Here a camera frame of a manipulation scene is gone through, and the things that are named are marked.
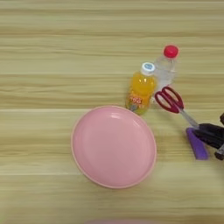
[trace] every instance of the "red bottle cap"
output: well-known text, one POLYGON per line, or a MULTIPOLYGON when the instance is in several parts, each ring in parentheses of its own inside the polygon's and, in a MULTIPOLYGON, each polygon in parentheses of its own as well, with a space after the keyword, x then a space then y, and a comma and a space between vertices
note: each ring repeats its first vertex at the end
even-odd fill
POLYGON ((164 49, 164 56, 170 59, 175 58, 179 53, 179 49, 175 45, 167 45, 164 49))

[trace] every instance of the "plate rim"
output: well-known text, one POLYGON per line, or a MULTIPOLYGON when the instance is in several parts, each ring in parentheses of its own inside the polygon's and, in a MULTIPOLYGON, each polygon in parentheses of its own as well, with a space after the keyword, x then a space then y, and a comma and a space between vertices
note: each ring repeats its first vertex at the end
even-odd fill
POLYGON ((107 188, 110 188, 110 189, 124 189, 124 188, 129 188, 129 187, 132 187, 132 186, 136 186, 138 185, 139 183, 141 183, 144 179, 147 178, 147 176, 149 176, 152 171, 154 170, 154 167, 155 167, 155 164, 156 164, 156 161, 157 161, 157 156, 158 156, 158 151, 157 151, 157 143, 156 143, 156 139, 155 139, 155 136, 151 130, 151 128, 148 126, 148 124, 146 123, 146 121, 139 115, 136 115, 135 113, 133 113, 132 111, 126 109, 126 108, 122 108, 122 107, 119 107, 119 106, 100 106, 100 107, 96 107, 96 108, 92 108, 90 109, 86 114, 84 114, 81 118, 79 118, 79 120, 77 122, 74 123, 73 125, 73 130, 72 130, 72 133, 71 133, 71 137, 70 137, 70 144, 71 144, 71 150, 72 150, 72 154, 73 154, 73 159, 78 167, 78 169, 80 170, 80 172, 82 174, 84 174, 84 176, 86 176, 88 179, 90 179, 92 182, 94 182, 95 184, 97 184, 98 186, 104 186, 104 187, 107 187, 107 188), (128 184, 128 185, 123 185, 123 186, 114 186, 114 185, 106 185, 106 184, 103 184, 102 182, 99 182, 97 180, 95 180, 94 178, 92 178, 89 174, 87 174, 82 168, 81 168, 81 165, 79 164, 76 156, 74 155, 74 135, 75 135, 75 130, 76 130, 76 127, 79 125, 79 123, 81 122, 81 120, 84 119, 84 117, 86 117, 88 115, 88 113, 91 113, 97 109, 106 109, 106 108, 116 108, 116 109, 121 109, 121 110, 126 110, 128 111, 129 113, 131 113, 133 116, 136 116, 139 120, 141 120, 141 122, 143 123, 143 125, 147 128, 147 130, 150 132, 150 135, 152 136, 152 140, 153 140, 153 145, 154 145, 154 151, 155 151, 155 156, 152 160, 152 164, 151 164, 151 167, 150 169, 146 170, 145 174, 138 180, 138 181, 135 181, 133 182, 132 184, 128 184))

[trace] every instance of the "purple object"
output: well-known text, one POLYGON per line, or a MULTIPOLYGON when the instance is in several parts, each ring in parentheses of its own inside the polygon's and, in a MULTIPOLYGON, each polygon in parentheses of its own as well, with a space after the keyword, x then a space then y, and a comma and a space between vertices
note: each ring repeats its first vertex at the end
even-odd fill
POLYGON ((199 160, 207 160, 208 155, 205 145, 193 134, 193 128, 186 129, 186 134, 192 146, 195 158, 199 160))

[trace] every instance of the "red scissors handle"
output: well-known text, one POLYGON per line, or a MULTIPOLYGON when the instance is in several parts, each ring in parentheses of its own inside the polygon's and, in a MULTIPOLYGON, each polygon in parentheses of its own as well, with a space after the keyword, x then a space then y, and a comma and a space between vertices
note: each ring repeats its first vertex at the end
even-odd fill
POLYGON ((183 101, 182 101, 181 96, 180 96, 180 95, 179 95, 173 88, 171 88, 171 87, 164 87, 164 88, 162 89, 162 92, 164 92, 165 95, 166 95, 172 102, 174 102, 176 105, 178 105, 178 107, 179 107, 180 109, 183 109, 183 108, 184 108, 184 103, 183 103, 183 101), (173 95, 175 95, 175 96, 177 97, 177 100, 176 100, 174 97, 172 97, 172 96, 169 94, 169 92, 173 93, 173 95))
POLYGON ((183 103, 180 95, 175 90, 173 90, 171 87, 164 87, 162 89, 162 91, 156 92, 155 99, 156 99, 157 103, 163 109, 168 110, 168 111, 170 111, 172 113, 175 113, 175 114, 179 113, 179 109, 183 109, 184 108, 184 103, 183 103), (169 92, 172 92, 175 95, 175 97, 177 97, 177 100, 174 99, 174 97, 172 97, 169 94, 169 92))

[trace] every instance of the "pink plate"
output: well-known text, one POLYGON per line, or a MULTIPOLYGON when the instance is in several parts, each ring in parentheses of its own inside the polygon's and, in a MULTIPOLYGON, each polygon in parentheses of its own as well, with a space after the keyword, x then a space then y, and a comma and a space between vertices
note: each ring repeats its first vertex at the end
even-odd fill
POLYGON ((138 184, 152 170, 157 156, 154 136, 144 120, 125 108, 95 108, 72 134, 72 149, 82 172, 110 188, 138 184))

